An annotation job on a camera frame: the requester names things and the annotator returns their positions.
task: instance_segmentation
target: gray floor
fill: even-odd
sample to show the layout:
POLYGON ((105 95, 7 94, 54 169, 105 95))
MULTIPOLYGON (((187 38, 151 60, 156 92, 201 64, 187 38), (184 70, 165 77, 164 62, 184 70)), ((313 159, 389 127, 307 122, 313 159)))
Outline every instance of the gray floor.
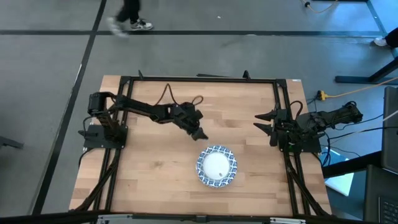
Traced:
MULTIPOLYGON (((394 17, 398 3, 372 2, 386 30, 398 26, 398 18, 394 17)), ((3 0, 0 30, 90 30, 99 4, 95 0, 3 0)), ((321 9, 329 4, 311 5, 321 9)), ((114 14, 119 6, 120 1, 108 0, 103 17, 114 14)), ((339 3, 324 14, 314 14, 305 10, 299 0, 144 0, 141 15, 152 20, 157 30, 378 30, 367 5, 360 2, 339 3)), ((106 29, 103 22, 99 30, 106 29)), ((0 135, 25 143, 23 150, 0 150, 1 217, 29 213, 87 41, 88 36, 0 36, 0 135)), ((88 95, 98 90, 103 75, 137 75, 140 69, 147 76, 210 73, 240 77, 249 70, 253 78, 301 79, 307 98, 317 90, 337 95, 364 85, 337 84, 333 81, 335 75, 368 76, 392 60, 388 48, 370 42, 370 38, 362 37, 97 36, 44 212, 68 209, 83 144, 77 131, 86 117, 88 95)), ((368 119, 382 114, 382 97, 383 87, 377 87, 319 102, 317 109, 335 110, 354 100, 364 119, 368 119)), ((369 125, 328 133, 332 137, 369 125)), ((334 146, 360 155, 378 151, 381 131, 344 138, 334 146)))

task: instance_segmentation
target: person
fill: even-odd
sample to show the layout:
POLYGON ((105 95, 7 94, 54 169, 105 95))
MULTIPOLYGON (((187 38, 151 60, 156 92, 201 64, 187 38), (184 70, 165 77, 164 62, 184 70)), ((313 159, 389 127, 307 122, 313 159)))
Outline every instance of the person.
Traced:
POLYGON ((110 31, 118 37, 127 37, 123 22, 130 19, 130 26, 133 31, 151 30, 154 26, 150 22, 140 19, 138 12, 141 8, 140 0, 123 0, 123 7, 115 17, 108 18, 110 31))
POLYGON ((390 46, 390 47, 398 47, 398 28, 395 28, 393 31, 388 33, 385 38, 378 37, 373 41, 377 46, 390 46))

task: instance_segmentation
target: black floor stripe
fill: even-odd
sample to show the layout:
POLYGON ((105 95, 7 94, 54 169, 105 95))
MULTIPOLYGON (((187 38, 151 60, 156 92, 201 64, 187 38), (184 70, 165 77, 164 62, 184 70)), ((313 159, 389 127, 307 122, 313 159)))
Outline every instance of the black floor stripe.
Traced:
MULTIPOLYGON (((104 12, 105 5, 106 5, 106 0, 102 0, 101 4, 99 5, 98 13, 97 13, 92 31, 98 30, 98 26, 100 24, 100 20, 102 18, 103 12, 104 12)), ((45 203, 45 198, 49 191, 51 180, 54 175, 54 171, 57 166, 58 158, 61 153, 62 144, 63 144, 63 141, 65 140, 65 135, 67 133, 70 118, 72 117, 73 108, 75 107, 75 103, 76 103, 77 95, 80 90, 81 82, 83 81, 83 76, 85 74, 88 59, 90 57, 90 53, 93 48, 95 37, 96 37, 95 32, 92 32, 90 35, 90 38, 88 39, 86 50, 85 50, 85 53, 81 60, 81 66, 80 66, 78 75, 76 77, 75 84, 72 88, 72 92, 70 94, 70 97, 69 97, 69 100, 67 103, 67 107, 65 108, 65 111, 63 113, 63 118, 61 119, 61 123, 60 123, 60 126, 58 127, 56 138, 54 139, 53 146, 51 148, 50 160, 47 165, 47 169, 45 171, 43 181, 41 182, 39 193, 37 194, 36 202, 35 202, 35 205, 34 205, 33 211, 32 211, 33 215, 38 215, 42 212, 42 209, 43 209, 43 206, 45 203)))
MULTIPOLYGON (((107 30, 0 30, 0 35, 112 35, 107 30)), ((129 31, 130 35, 287 35, 315 37, 380 36, 379 31, 269 31, 269 30, 151 30, 129 31)))
POLYGON ((0 30, 0 35, 91 35, 92 30, 0 30))
MULTIPOLYGON (((112 35, 110 31, 100 30, 97 35, 112 35)), ((291 35, 291 36, 379 36, 379 31, 268 31, 268 30, 150 30, 129 31, 130 35, 291 35)))

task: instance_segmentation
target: desk leg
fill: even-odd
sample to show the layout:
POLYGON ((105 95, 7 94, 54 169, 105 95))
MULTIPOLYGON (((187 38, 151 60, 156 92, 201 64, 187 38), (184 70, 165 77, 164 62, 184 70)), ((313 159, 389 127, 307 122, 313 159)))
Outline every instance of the desk leg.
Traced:
POLYGON ((1 146, 11 146, 17 149, 22 149, 22 147, 24 147, 22 143, 0 136, 0 147, 1 146))
POLYGON ((370 153, 348 161, 339 162, 330 166, 322 167, 323 177, 330 178, 339 175, 349 174, 366 169, 367 165, 381 167, 381 151, 370 153))
MULTIPOLYGON (((385 78, 388 74, 393 72, 398 68, 398 57, 394 58, 392 62, 388 63, 386 66, 382 67, 375 74, 370 77, 353 77, 353 76, 336 76, 335 81, 337 83, 361 83, 361 84, 378 84, 389 80, 390 78, 385 78)), ((398 85, 398 81, 394 80, 386 85, 398 85)))

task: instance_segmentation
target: wooden tabletop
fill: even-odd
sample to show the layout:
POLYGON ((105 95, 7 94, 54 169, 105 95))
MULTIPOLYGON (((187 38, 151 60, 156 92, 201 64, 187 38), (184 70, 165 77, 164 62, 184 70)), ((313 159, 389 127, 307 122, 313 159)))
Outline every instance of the wooden tabletop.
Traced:
MULTIPOLYGON (((104 76, 100 91, 117 93, 120 76, 104 76)), ((154 104, 167 82, 134 82, 132 98, 154 104)), ((290 216, 289 189, 283 155, 270 147, 269 137, 253 125, 267 123, 254 117, 275 106, 271 84, 169 82, 178 102, 203 95, 197 108, 208 141, 194 141, 174 124, 157 124, 129 113, 129 132, 122 150, 112 211, 134 213, 290 216), (238 162, 232 183, 220 189, 203 185, 196 173, 199 154, 207 146, 228 147, 238 162)), ((300 100, 307 112, 300 80, 287 80, 290 101, 300 100)), ((172 102, 166 93, 161 103, 172 102)), ((298 105, 292 105, 293 114, 298 105)), ((82 160, 70 208, 76 208, 98 182, 104 149, 95 149, 82 160)), ((330 212, 319 161, 301 155, 305 183, 318 203, 330 212)), ((104 188, 101 208, 104 207, 104 188)), ((296 186, 298 207, 302 210, 296 186)))

